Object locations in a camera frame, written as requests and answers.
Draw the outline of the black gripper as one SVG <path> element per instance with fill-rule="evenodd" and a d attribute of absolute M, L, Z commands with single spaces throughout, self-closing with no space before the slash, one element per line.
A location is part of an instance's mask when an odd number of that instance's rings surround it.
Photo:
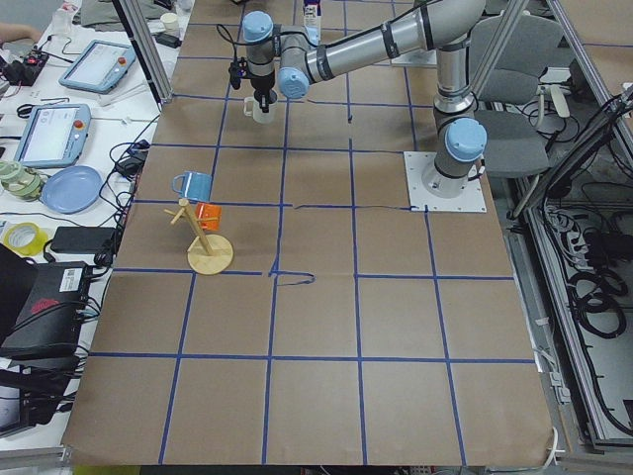
<path fill-rule="evenodd" d="M 273 63 L 264 65 L 250 64 L 248 66 L 248 78 L 254 88 L 253 97 L 259 102 L 262 112 L 268 111 L 268 102 L 276 102 L 277 94 L 275 86 L 275 67 Z"/>

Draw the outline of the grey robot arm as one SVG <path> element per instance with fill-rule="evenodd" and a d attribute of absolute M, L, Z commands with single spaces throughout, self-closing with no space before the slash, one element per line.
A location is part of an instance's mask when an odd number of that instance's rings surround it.
<path fill-rule="evenodd" d="M 239 89 L 250 82 L 259 110 L 268 113 L 283 95 L 301 99 L 311 85 L 416 50 L 431 50 L 437 60 L 437 93 L 433 112 L 438 134 L 435 173 L 459 180 L 484 152 L 480 140 L 469 150 L 456 131 L 474 123 L 475 95 L 469 82 L 469 35 L 481 20 L 483 1 L 420 1 L 392 20 L 333 43 L 318 41 L 315 29 L 275 23 L 263 11 L 242 20 L 244 56 L 228 68 L 229 82 Z"/>

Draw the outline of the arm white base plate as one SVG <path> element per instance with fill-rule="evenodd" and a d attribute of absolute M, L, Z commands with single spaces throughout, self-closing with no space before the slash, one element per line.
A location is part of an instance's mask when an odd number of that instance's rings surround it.
<path fill-rule="evenodd" d="M 462 178 L 447 178 L 436 170 L 435 156 L 429 151 L 404 153 L 409 207 L 418 212 L 485 213 L 477 165 Z"/>
<path fill-rule="evenodd" d="M 435 50 L 416 49 L 390 60 L 392 66 L 435 68 L 437 57 Z"/>

